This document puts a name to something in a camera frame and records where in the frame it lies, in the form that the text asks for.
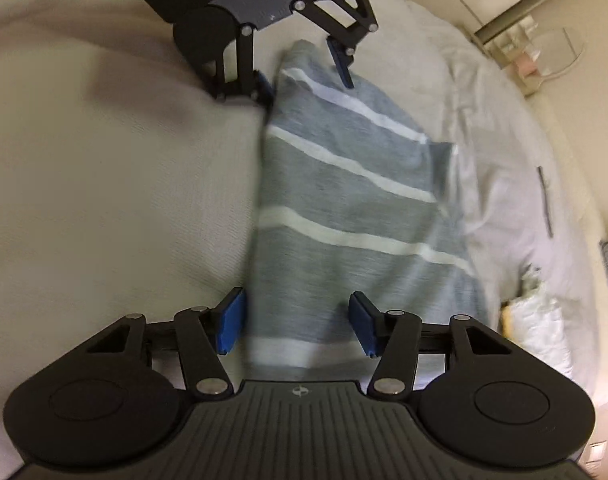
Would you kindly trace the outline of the grey white striped t-shirt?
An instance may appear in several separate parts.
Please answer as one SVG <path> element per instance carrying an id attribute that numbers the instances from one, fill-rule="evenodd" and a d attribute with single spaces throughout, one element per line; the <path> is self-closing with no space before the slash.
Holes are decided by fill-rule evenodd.
<path id="1" fill-rule="evenodd" d="M 353 292 L 427 323 L 487 320 L 455 145 L 431 140 L 368 80 L 344 88 L 303 40 L 279 67 L 262 140 L 243 341 L 251 377 L 369 373 L 347 318 Z"/>

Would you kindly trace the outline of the folded light striped clothes stack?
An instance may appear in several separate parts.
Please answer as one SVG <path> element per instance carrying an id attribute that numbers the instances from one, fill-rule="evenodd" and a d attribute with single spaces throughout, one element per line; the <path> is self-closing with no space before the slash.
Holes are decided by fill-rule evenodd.
<path id="1" fill-rule="evenodd" d="M 499 325 L 505 338 L 567 378 L 572 377 L 572 353 L 562 307 L 540 279 L 537 266 L 523 272 L 518 296 L 502 304 Z"/>

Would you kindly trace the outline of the white bed duvet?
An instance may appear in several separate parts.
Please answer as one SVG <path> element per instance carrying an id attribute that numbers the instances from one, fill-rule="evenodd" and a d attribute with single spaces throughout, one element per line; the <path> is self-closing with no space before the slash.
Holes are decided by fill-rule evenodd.
<path id="1" fill-rule="evenodd" d="M 595 323 L 557 143 L 458 29 L 406 0 L 371 1 L 381 28 L 356 73 L 458 145 L 487 299 L 510 297 L 533 261 Z M 125 313 L 170 318 L 238 283 L 262 122 L 198 86 L 142 0 L 0 0 L 0 479 L 21 463 L 2 408 L 25 378 Z"/>

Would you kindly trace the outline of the pink box on shelf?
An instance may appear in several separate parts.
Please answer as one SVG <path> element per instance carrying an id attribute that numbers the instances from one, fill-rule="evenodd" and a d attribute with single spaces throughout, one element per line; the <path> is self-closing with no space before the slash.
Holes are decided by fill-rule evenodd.
<path id="1" fill-rule="evenodd" d="M 519 54 L 512 62 L 516 74 L 521 78 L 526 78 L 538 73 L 536 62 L 527 54 Z"/>

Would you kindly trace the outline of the oval vanity mirror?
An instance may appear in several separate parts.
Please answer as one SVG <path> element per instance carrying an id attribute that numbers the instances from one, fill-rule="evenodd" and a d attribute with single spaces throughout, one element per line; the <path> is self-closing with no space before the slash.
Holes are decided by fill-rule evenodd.
<path id="1" fill-rule="evenodd" d="M 572 27 L 538 32 L 531 40 L 534 76 L 543 80 L 561 77 L 581 61 L 586 51 L 582 34 Z"/>

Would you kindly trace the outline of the black smartphone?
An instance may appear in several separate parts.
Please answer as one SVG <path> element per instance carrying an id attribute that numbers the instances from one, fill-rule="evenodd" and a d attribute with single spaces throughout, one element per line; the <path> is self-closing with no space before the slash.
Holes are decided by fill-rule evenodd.
<path id="1" fill-rule="evenodd" d="M 543 213 L 544 213 L 546 232 L 547 232 L 548 238 L 550 240 L 552 240 L 554 238 L 554 229 L 552 228 L 552 222 L 551 222 L 548 186 L 547 186 L 547 182 L 545 179 L 544 168 L 542 166 L 537 166 L 536 171 L 537 171 L 538 182 L 540 185 L 540 192 L 542 192 Z"/>

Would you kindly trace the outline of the white wall socket panel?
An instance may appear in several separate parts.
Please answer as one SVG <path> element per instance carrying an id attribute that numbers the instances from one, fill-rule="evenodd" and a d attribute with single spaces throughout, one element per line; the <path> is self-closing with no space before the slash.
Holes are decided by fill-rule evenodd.
<path id="1" fill-rule="evenodd" d="M 592 442 L 587 447 L 584 466 L 588 471 L 595 472 L 600 468 L 604 456 L 606 455 L 607 445 L 606 441 L 598 441 Z"/>

